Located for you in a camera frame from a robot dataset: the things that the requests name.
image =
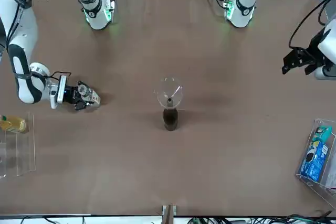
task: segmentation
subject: blue package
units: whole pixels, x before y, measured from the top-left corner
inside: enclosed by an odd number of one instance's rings
[[[317,127],[314,133],[313,141],[321,140],[325,143],[331,135],[331,126]]]
[[[328,147],[322,141],[312,141],[302,162],[300,174],[318,181],[326,160]]]

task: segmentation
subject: yellow bottle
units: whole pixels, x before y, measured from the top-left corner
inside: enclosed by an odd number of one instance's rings
[[[0,115],[0,128],[4,131],[21,133],[26,130],[26,121],[17,116]]]

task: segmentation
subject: clear glass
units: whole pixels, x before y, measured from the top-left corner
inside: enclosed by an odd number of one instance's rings
[[[300,169],[303,163],[303,160],[306,157],[309,145],[312,141],[312,138],[314,136],[315,130],[317,127],[320,126],[331,126],[332,127],[332,133],[325,142],[325,145],[328,147],[328,152],[326,159],[324,161],[324,167],[321,171],[320,178],[317,182],[312,180],[311,178],[307,176],[303,176],[300,174]],[[325,119],[316,119],[314,121],[313,128],[310,132],[306,148],[303,151],[302,158],[300,159],[300,164],[296,172],[296,177],[299,178],[302,182],[304,182],[307,186],[310,187],[315,193],[317,193],[320,197],[322,197],[327,203],[329,203],[334,209],[336,209],[336,190],[331,190],[330,188],[327,188],[326,182],[329,175],[329,172],[332,169],[336,169],[336,122],[325,120]]]
[[[34,115],[22,116],[26,120],[24,133],[0,130],[0,178],[20,176],[36,169]]]
[[[161,106],[172,110],[182,101],[183,92],[180,81],[175,77],[165,77],[160,81],[156,97]]]

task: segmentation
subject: brown table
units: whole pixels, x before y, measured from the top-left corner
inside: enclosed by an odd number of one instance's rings
[[[7,57],[0,111],[32,111],[36,171],[0,181],[1,214],[314,215],[328,205],[294,174],[315,118],[334,119],[335,82],[295,69],[288,40],[316,0],[258,0],[236,29],[213,0],[118,0],[117,23],[86,24],[77,0],[35,0],[33,61],[95,87],[95,111],[25,105]],[[307,46],[317,15],[294,40]],[[180,128],[164,129],[153,91],[184,86]]]

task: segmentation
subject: robotic arm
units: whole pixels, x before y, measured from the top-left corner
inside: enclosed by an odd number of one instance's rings
[[[252,19],[256,0],[224,0],[224,16],[235,27],[247,26]]]
[[[283,59],[282,73],[308,65],[304,71],[314,72],[318,80],[336,80],[336,16],[310,41],[308,48],[294,47]]]
[[[93,29],[104,29],[112,21],[113,0],[79,1]],[[79,82],[76,87],[68,86],[68,76],[61,76],[57,79],[58,83],[55,83],[46,66],[40,63],[29,65],[38,38],[32,0],[0,0],[0,6],[0,19],[7,37],[5,46],[16,80],[18,97],[29,104],[50,99],[52,108],[63,102],[74,104],[76,110],[99,106],[99,96],[85,83]]]

